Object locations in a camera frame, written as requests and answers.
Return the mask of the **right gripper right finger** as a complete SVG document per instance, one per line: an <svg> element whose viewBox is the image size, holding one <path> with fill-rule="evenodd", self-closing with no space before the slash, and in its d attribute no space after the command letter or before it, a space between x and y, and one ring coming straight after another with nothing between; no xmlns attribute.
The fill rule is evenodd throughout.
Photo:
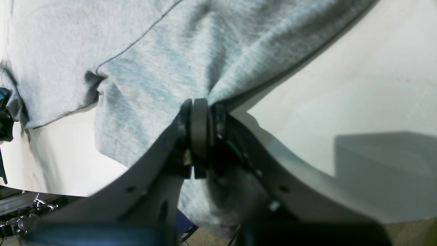
<svg viewBox="0 0 437 246"><path fill-rule="evenodd" d="M392 245L374 219L289 173L222 104L212 106L212 125L212 183L238 216L237 246Z"/></svg>

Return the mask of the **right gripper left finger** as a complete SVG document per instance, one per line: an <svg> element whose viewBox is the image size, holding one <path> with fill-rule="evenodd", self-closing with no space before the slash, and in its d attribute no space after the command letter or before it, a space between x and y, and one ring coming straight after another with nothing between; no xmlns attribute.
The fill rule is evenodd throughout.
<svg viewBox="0 0 437 246"><path fill-rule="evenodd" d="M186 100L173 122L123 175L91 197L38 219L32 246L179 246L175 228L186 152L207 155L209 105Z"/></svg>

